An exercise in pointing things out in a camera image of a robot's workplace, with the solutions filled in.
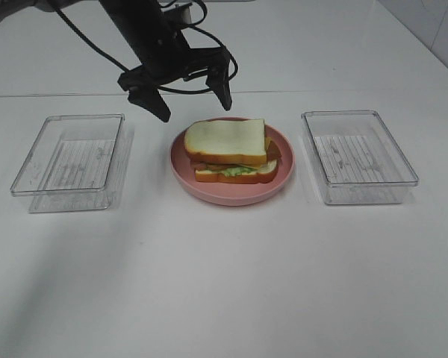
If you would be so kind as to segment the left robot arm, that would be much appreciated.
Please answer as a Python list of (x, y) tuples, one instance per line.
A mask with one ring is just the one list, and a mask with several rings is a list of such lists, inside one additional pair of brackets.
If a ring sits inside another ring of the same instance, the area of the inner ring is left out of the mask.
[(160, 92), (179, 93), (167, 85), (178, 79), (191, 81), (205, 77), (203, 93), (213, 92), (225, 110), (232, 105), (229, 82), (237, 74), (234, 56), (222, 42), (213, 48), (191, 48), (182, 31), (190, 28), (207, 35), (192, 22), (189, 4), (170, 1), (101, 1), (100, 5), (132, 51), (140, 66), (127, 69), (102, 51), (64, 14), (72, 1), (0, 1), (0, 21), (27, 7), (56, 13), (89, 47), (118, 66), (122, 74), (119, 86), (128, 92), (128, 101), (149, 111), (162, 122), (168, 122), (171, 111)]

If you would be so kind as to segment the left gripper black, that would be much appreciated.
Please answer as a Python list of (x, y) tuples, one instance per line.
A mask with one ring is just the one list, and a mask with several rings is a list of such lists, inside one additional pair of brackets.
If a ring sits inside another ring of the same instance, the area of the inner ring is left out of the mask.
[[(162, 122), (171, 111), (158, 90), (178, 79), (191, 81), (205, 77), (205, 84), (216, 95), (224, 110), (232, 106), (229, 64), (233, 56), (212, 34), (198, 27), (208, 15), (193, 21), (189, 7), (118, 7), (117, 27), (141, 64), (126, 69), (118, 83), (128, 91), (128, 101), (142, 107)], [(218, 46), (192, 48), (182, 31), (192, 29), (215, 41)]]

